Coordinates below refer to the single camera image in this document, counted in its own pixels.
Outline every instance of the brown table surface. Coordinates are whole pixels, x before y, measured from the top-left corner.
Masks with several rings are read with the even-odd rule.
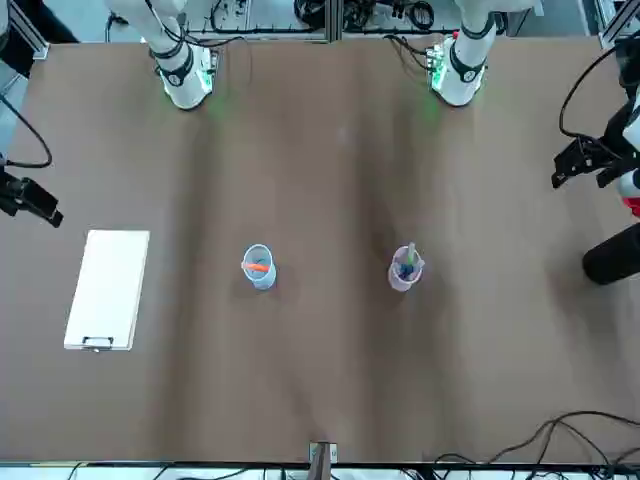
[[[580,268],[632,219],[594,177],[550,182],[599,51],[500,40],[450,109],[388,41],[239,42],[181,112],[145,46],[53,47],[23,111],[55,165],[20,173],[65,220],[0,216],[0,458],[305,461],[320,439],[345,462],[487,459],[568,410],[640,415],[639,284]],[[623,101],[611,61],[567,124],[600,134]],[[11,153],[42,158],[23,127]],[[92,228],[151,231],[131,352],[63,348]],[[402,295],[386,269],[410,240],[430,272]],[[269,292],[239,268],[253,242]],[[640,440],[574,424],[607,453]],[[598,460],[564,432],[547,458]]]

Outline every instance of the white clipboard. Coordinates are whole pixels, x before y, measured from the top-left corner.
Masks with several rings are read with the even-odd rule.
[[[148,231],[89,231],[65,349],[131,350],[148,245]]]

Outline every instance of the cable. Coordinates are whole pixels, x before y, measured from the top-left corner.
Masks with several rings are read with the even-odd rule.
[[[249,470],[251,470],[250,468],[243,468],[241,470],[238,470],[237,472],[233,472],[233,473],[229,473],[227,475],[223,475],[221,477],[216,477],[216,478],[212,478],[211,480],[225,480],[227,478],[232,478],[232,477],[236,477],[244,472],[248,472]],[[177,480],[205,480],[202,478],[195,478],[195,477],[180,477]]]
[[[153,477],[153,480],[158,480],[160,478],[160,476],[167,471],[167,469],[172,466],[172,463],[167,463],[164,467],[162,467],[160,469],[160,471],[157,473],[157,475],[155,477]]]
[[[574,434],[576,434],[577,436],[582,438],[585,442],[587,442],[591,446],[591,448],[593,448],[596,452],[598,452],[598,454],[604,460],[604,463],[606,465],[609,465],[609,459],[607,458],[607,456],[604,454],[604,452],[595,443],[593,443],[591,441],[591,439],[589,439],[584,433],[582,433],[580,430],[575,428],[573,425],[569,425],[568,423],[564,422],[563,420],[558,420],[557,422],[554,422],[551,425],[551,427],[549,428],[549,433],[547,434],[547,440],[546,440],[545,446],[542,449],[542,451],[540,452],[540,455],[538,457],[538,461],[536,463],[542,463],[542,459],[544,458],[544,455],[547,452],[547,448],[549,447],[549,444],[551,443],[551,436],[553,435],[553,430],[556,427],[556,425],[562,425],[567,430],[573,432]]]
[[[621,417],[619,415],[614,415],[612,413],[606,413],[606,412],[600,412],[600,411],[597,411],[597,410],[577,410],[577,411],[574,411],[574,412],[564,413],[562,415],[559,415],[556,418],[553,418],[551,420],[547,420],[542,425],[540,425],[540,427],[538,427],[538,429],[535,431],[535,433],[530,438],[528,438],[524,442],[521,442],[519,444],[513,445],[511,447],[507,447],[507,448],[501,450],[496,455],[491,457],[491,459],[489,459],[487,461],[487,463],[494,463],[494,462],[498,461],[501,457],[503,457],[504,455],[506,455],[508,453],[511,453],[511,452],[516,451],[516,450],[520,450],[520,449],[522,449],[524,447],[529,446],[530,444],[532,444],[542,434],[542,432],[544,432],[544,430],[549,425],[557,424],[560,421],[565,420],[567,418],[579,417],[579,416],[603,417],[603,418],[608,418],[610,420],[615,420],[617,422],[624,423],[624,424],[627,424],[627,425],[633,425],[633,426],[636,426],[636,427],[640,427],[640,422],[638,422],[636,420],[631,420],[629,418]]]
[[[149,10],[153,14],[153,16],[156,17],[156,20],[158,21],[158,23],[162,27],[164,33],[171,40],[173,40],[176,43],[184,42],[187,45],[191,45],[191,46],[194,46],[194,47],[218,48],[218,47],[222,47],[223,45],[227,45],[227,44],[229,44],[229,43],[231,43],[231,42],[233,42],[235,40],[246,40],[243,36],[237,35],[235,37],[227,38],[226,40],[222,40],[222,41],[219,41],[219,42],[207,43],[206,40],[198,40],[197,38],[193,37],[192,35],[186,33],[185,30],[182,28],[182,25],[180,25],[180,33],[181,33],[181,35],[176,35],[174,32],[172,32],[169,29],[169,27],[167,27],[162,22],[162,20],[160,20],[160,17],[158,16],[156,11],[153,9],[153,6],[151,5],[151,0],[145,0],[145,3],[147,4],[147,7],[149,8]]]
[[[78,462],[74,465],[74,467],[71,469],[71,473],[69,473],[69,476],[67,477],[67,480],[71,480],[73,478],[73,474],[76,473],[76,470],[78,470],[80,465],[82,465],[82,462]]]
[[[634,453],[638,453],[640,452],[640,447],[634,447],[634,448],[630,448],[629,450],[627,450],[626,452],[620,454],[619,457],[617,457],[613,462],[614,465],[619,464],[620,462],[622,462],[625,458],[630,457],[631,455],[633,455]]]
[[[524,15],[522,16],[522,21],[520,22],[520,24],[518,25],[518,30],[516,30],[516,33],[513,35],[514,37],[517,37],[518,35],[520,35],[520,30],[522,30],[522,25],[524,25],[524,22],[527,20],[527,17],[529,16],[529,12],[532,9],[530,8],[529,10],[527,10],[526,12],[524,12]]]
[[[115,20],[115,14],[112,12],[109,14],[107,18],[107,23],[104,26],[104,43],[111,42],[111,26],[113,25],[113,21]]]
[[[13,160],[5,159],[4,164],[8,167],[19,167],[19,168],[47,168],[53,162],[53,155],[51,155],[51,150],[47,145],[47,142],[44,141],[44,138],[38,133],[38,131],[33,128],[33,126],[29,123],[29,121],[24,118],[20,112],[7,100],[7,97],[0,93],[0,102],[4,103],[5,106],[11,110],[11,112],[18,117],[18,119],[27,127],[33,135],[38,139],[45,153],[47,154],[47,159],[43,163],[22,163],[22,162],[14,162]]]
[[[473,460],[468,459],[467,457],[460,455],[458,453],[443,453],[442,455],[438,456],[434,461],[434,465],[437,464],[438,462],[441,462],[442,460],[446,459],[446,458],[457,458],[459,460],[462,460],[463,462],[467,462],[467,463],[473,463],[475,464],[476,462],[474,462]]]
[[[580,145],[581,149],[582,149],[582,142],[591,143],[591,144],[596,145],[597,147],[601,148],[605,152],[607,152],[609,155],[614,157],[616,160],[619,160],[619,161],[622,160],[622,157],[620,157],[620,155],[618,155],[617,153],[613,152],[606,145],[604,145],[600,140],[598,140],[598,139],[596,139],[596,138],[594,138],[594,137],[592,137],[590,135],[584,134],[584,133],[572,132],[570,130],[567,130],[565,128],[565,126],[564,126],[564,114],[565,114],[565,111],[567,109],[567,105],[571,101],[571,98],[573,98],[573,95],[575,94],[576,90],[578,89],[580,84],[584,81],[584,79],[587,77],[587,75],[589,75],[589,73],[591,73],[591,71],[595,67],[597,67],[603,60],[605,60],[608,56],[610,56],[612,53],[615,53],[616,51],[620,50],[622,47],[628,45],[630,42],[636,40],[638,38],[638,36],[640,36],[640,30],[638,30],[637,32],[633,33],[629,37],[625,38],[621,42],[617,43],[616,45],[614,45],[613,47],[608,49],[606,52],[604,52],[602,55],[600,55],[598,58],[596,58],[591,63],[591,65],[589,65],[585,69],[585,71],[582,72],[582,74],[578,77],[576,82],[573,84],[573,87],[571,87],[571,89],[569,90],[569,93],[567,94],[567,97],[565,98],[565,100],[564,100],[564,102],[562,104],[562,107],[560,108],[560,116],[558,117],[558,127],[560,128],[560,131],[562,132],[563,135],[565,135],[565,136],[567,136],[569,138],[578,139],[578,144]]]
[[[422,69],[422,70],[428,70],[428,67],[426,64],[422,63],[420,60],[418,60],[417,55],[421,55],[426,57],[427,53],[423,50],[418,50],[417,48],[411,46],[409,44],[409,42],[407,41],[406,38],[400,38],[397,35],[385,35],[384,38],[388,39],[391,41],[392,44],[398,44],[400,47],[406,49],[409,52],[409,55],[411,56],[411,58],[413,59],[413,61]]]
[[[427,19],[424,21],[424,18],[418,19],[418,14],[416,13],[416,9],[419,9],[418,12],[423,12],[423,15],[426,15]],[[409,21],[418,29],[429,31],[431,27],[433,27],[433,22],[435,19],[435,15],[433,13],[433,7],[424,2],[422,0],[418,0],[413,3],[409,7],[409,11],[407,12],[407,17],[409,17]]]

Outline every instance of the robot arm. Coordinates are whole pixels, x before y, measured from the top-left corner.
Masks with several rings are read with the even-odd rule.
[[[468,104],[480,88],[487,55],[496,38],[493,12],[519,12],[537,0],[456,0],[461,28],[457,38],[447,38],[431,88],[454,107]]]
[[[165,92],[173,103],[184,110],[197,107],[211,92],[207,73],[211,54],[208,49],[190,45],[182,35],[177,17],[186,0],[105,0],[105,3],[149,44]]]

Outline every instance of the cup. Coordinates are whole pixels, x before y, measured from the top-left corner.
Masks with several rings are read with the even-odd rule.
[[[247,264],[264,265],[269,270],[261,272],[247,268]],[[251,245],[242,259],[242,271],[245,276],[253,283],[258,290],[267,290],[273,286],[276,281],[276,265],[273,263],[271,251],[264,245],[259,243]]]
[[[413,259],[413,272],[411,272],[406,279],[401,278],[400,273],[402,266],[406,265],[408,254],[409,247],[407,245],[400,247],[396,250],[396,253],[393,254],[393,259],[389,266],[389,285],[391,285],[391,288],[399,292],[406,292],[414,283],[420,280],[422,270],[424,268],[424,260],[422,260],[420,254],[416,252],[415,258]]]

